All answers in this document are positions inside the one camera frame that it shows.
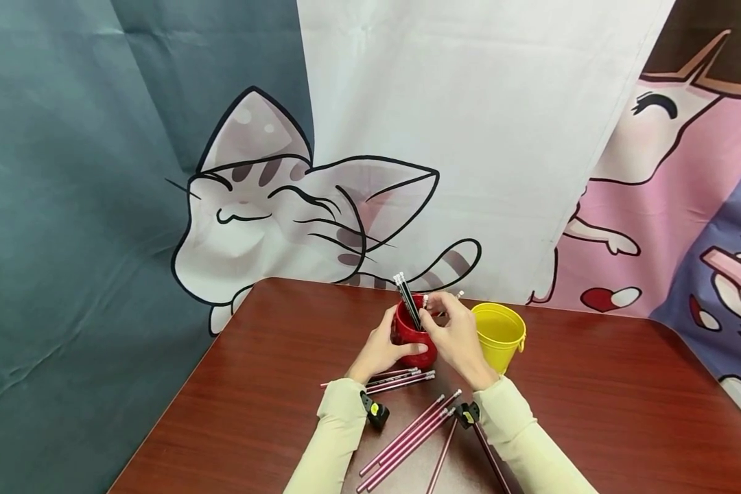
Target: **person's left hand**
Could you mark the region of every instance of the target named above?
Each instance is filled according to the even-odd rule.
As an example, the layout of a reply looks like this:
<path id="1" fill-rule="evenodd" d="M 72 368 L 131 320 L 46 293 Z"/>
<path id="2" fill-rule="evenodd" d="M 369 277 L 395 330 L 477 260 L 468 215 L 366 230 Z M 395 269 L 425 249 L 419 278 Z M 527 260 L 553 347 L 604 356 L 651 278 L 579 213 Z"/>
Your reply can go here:
<path id="1" fill-rule="evenodd" d="M 365 385 L 371 377 L 391 368 L 401 357 L 419 355 L 428 350 L 428 347 L 422 343 L 392 344 L 390 332 L 395 309 L 394 305 L 388 308 L 379 326 L 370 332 L 365 347 L 362 347 L 354 364 L 346 373 L 346 377 Z"/>

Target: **cat ear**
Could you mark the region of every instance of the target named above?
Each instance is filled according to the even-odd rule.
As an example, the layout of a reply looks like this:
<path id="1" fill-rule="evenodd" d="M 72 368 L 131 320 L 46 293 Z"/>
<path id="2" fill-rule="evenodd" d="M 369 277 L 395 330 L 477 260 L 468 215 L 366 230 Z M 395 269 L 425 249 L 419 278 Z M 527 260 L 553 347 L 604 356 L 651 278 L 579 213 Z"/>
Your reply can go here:
<path id="1" fill-rule="evenodd" d="M 356 206 L 369 252 L 401 232 L 423 210 L 439 182 L 439 172 L 432 168 L 380 156 L 349 158 L 328 167 L 334 167 L 333 183 Z"/>
<path id="2" fill-rule="evenodd" d="M 295 154 L 310 161 L 307 139 L 286 109 L 251 87 L 234 100 L 214 130 L 198 172 L 268 156 Z"/>

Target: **red pencil holder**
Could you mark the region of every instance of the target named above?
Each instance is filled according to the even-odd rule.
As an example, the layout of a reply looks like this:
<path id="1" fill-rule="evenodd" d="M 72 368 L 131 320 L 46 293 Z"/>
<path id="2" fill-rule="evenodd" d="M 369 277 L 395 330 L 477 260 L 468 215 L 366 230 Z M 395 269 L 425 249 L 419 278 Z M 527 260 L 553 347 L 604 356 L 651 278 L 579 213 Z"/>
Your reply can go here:
<path id="1" fill-rule="evenodd" d="M 423 296 L 419 293 L 413 293 L 412 297 L 415 300 L 417 309 L 423 306 Z M 390 334 L 392 343 L 395 344 L 406 344 L 406 343 L 423 343 L 426 344 L 428 350 L 425 353 L 419 355 L 408 355 L 402 357 L 401 362 L 406 367 L 417 367 L 417 368 L 429 368 L 436 362 L 436 346 L 431 341 L 431 337 L 425 331 L 417 331 L 415 329 L 414 321 L 409 316 L 409 311 L 406 310 L 406 304 L 403 301 L 398 302 L 398 307 L 395 310 L 395 317 L 392 319 L 392 333 Z"/>

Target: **wooden table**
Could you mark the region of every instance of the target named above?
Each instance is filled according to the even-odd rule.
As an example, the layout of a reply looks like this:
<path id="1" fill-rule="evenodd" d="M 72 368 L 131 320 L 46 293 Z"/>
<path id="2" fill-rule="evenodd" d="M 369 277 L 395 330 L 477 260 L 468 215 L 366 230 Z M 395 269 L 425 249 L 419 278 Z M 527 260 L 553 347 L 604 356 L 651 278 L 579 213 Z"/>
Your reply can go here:
<path id="1" fill-rule="evenodd" d="M 281 493 L 314 430 L 318 384 L 345 373 L 397 297 L 257 284 L 110 492 Z M 639 319 L 515 309 L 528 339 L 508 376 L 600 493 L 741 493 L 741 412 L 673 332 Z M 381 437 L 366 428 L 344 493 L 434 397 L 463 385 L 436 368 L 428 384 L 376 396 L 392 415 Z M 424 493 L 447 428 L 375 492 Z M 473 432 L 456 432 L 436 492 L 499 492 Z"/>

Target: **beige sleeve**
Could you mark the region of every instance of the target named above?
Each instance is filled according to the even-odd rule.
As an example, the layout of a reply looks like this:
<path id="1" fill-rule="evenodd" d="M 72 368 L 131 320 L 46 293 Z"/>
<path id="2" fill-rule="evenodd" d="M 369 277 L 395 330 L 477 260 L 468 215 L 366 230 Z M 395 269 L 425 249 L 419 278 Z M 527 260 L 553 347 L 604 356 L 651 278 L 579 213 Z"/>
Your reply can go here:
<path id="1" fill-rule="evenodd" d="M 360 446 L 366 412 L 351 379 L 332 381 L 318 407 L 318 425 L 283 494 L 340 494 L 351 454 Z"/>
<path id="2" fill-rule="evenodd" d="M 508 464 L 525 494 L 598 494 L 538 425 L 510 379 L 502 376 L 474 397 L 489 444 Z"/>

